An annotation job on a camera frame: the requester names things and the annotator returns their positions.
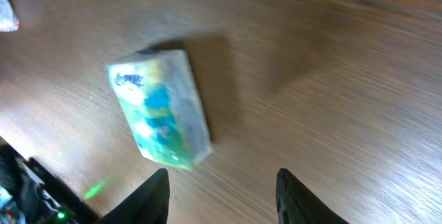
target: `green led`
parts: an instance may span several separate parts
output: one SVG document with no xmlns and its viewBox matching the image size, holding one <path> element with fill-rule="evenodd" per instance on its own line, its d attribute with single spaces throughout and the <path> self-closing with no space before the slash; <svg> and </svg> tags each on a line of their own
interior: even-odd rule
<svg viewBox="0 0 442 224">
<path fill-rule="evenodd" d="M 63 212 L 58 212 L 58 218 L 64 218 L 66 215 Z"/>
</svg>

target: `wood grain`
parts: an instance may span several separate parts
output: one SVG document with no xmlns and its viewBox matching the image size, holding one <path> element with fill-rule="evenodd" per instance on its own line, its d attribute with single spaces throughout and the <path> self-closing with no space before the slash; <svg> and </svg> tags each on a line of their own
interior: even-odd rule
<svg viewBox="0 0 442 224">
<path fill-rule="evenodd" d="M 161 165 L 141 157 L 105 65 L 191 58 L 214 153 L 169 168 L 170 223 L 277 223 L 288 168 L 350 223 L 442 220 L 442 0 L 11 0 L 0 135 L 105 214 Z"/>
</svg>

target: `green light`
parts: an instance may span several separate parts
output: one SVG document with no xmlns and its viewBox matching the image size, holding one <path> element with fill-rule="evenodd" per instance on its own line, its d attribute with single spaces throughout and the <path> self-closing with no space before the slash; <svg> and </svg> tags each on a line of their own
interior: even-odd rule
<svg viewBox="0 0 442 224">
<path fill-rule="evenodd" d="M 115 177 L 113 175 L 108 176 L 107 178 L 105 178 L 104 180 L 102 180 L 101 182 L 97 183 L 94 187 L 90 188 L 85 194 L 84 194 L 84 198 L 85 199 L 89 199 L 92 198 L 93 196 L 95 196 L 98 192 L 100 192 L 101 190 L 103 190 L 103 188 L 109 184 L 111 181 L 113 181 Z"/>
<path fill-rule="evenodd" d="M 66 215 L 63 212 L 58 212 L 58 218 L 64 218 Z"/>
</svg>

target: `printed logo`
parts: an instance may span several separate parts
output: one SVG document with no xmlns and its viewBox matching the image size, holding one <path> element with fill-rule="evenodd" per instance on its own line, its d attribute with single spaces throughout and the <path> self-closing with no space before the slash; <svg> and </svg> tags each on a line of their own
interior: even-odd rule
<svg viewBox="0 0 442 224">
<path fill-rule="evenodd" d="M 144 77 L 141 75 L 120 75 L 119 73 L 114 78 L 116 85 L 121 86 L 125 84 L 135 85 L 137 88 L 144 86 Z"/>
</svg>

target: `wooden table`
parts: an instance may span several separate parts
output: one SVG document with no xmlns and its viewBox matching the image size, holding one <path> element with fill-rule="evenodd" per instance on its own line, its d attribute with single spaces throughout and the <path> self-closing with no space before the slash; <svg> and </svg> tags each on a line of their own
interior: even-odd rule
<svg viewBox="0 0 442 224">
<path fill-rule="evenodd" d="M 0 136 L 105 214 L 141 157 L 106 64 L 190 55 L 214 152 L 169 168 L 169 223 L 277 223 L 279 168 L 351 223 L 442 219 L 442 0 L 11 0 Z"/>
</svg>

